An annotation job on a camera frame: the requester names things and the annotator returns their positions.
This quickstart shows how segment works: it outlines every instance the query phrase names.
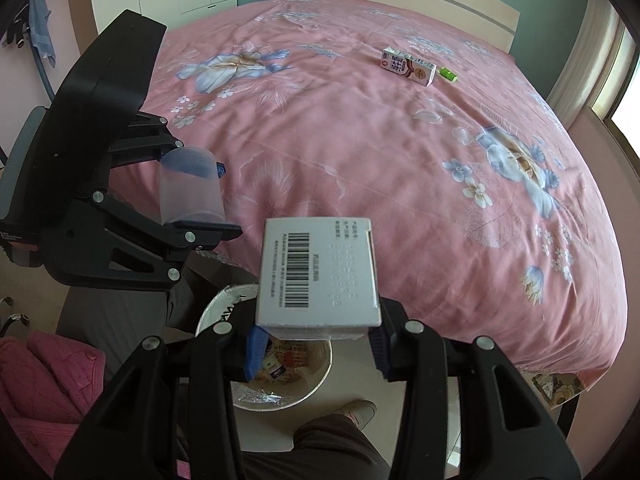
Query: person's leg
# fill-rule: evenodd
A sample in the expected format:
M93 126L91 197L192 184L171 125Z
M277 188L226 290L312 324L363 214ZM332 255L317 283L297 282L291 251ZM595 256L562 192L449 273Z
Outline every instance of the person's leg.
M386 480L390 468L353 418L334 413L301 426L293 449L244 452L249 480Z
M140 292L71 287L60 314L56 334L87 343L107 355L104 371L109 381L140 342L150 335L162 335L165 325L185 332L195 330L206 299L202 278L187 269L187 279L169 292ZM194 299L194 291L203 300Z

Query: pink jacket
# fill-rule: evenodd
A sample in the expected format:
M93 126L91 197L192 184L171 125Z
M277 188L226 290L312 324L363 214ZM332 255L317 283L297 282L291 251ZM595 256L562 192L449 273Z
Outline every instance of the pink jacket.
M105 355L84 343L33 332L0 339L0 410L49 476L102 393ZM178 462L178 474L189 466Z

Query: pink wall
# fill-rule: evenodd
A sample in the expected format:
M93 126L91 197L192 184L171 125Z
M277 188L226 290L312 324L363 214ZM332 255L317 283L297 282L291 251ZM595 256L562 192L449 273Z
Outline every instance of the pink wall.
M640 182L622 150L590 110L569 129L595 178L616 231L628 299L626 339L609 372L580 396L568 442L588 473L620 434L640 398Z
M47 0L51 15L49 31L56 50L56 67L48 60L44 66L54 90L65 78L80 53L71 24L68 0ZM15 44L0 48L0 146L5 152L15 138L29 112L36 106L49 106L40 76L28 45L18 49Z

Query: gray sneaker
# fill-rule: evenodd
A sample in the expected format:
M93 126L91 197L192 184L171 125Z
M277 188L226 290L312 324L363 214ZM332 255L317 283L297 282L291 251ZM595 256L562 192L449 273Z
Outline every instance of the gray sneaker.
M377 410L376 405L370 400L354 400L335 413L346 416L356 428L363 430L376 415Z

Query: pink bedspread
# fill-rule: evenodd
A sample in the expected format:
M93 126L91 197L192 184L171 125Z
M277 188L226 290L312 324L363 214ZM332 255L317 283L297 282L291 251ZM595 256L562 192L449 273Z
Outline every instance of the pink bedspread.
M425 88L388 46L445 66ZM507 54L363 0L248 4L166 35L144 111L226 165L220 250L258 273L265 218L371 218L380 293L441 335L589 387L626 326L609 215L580 153ZM112 186L158 214L157 163Z

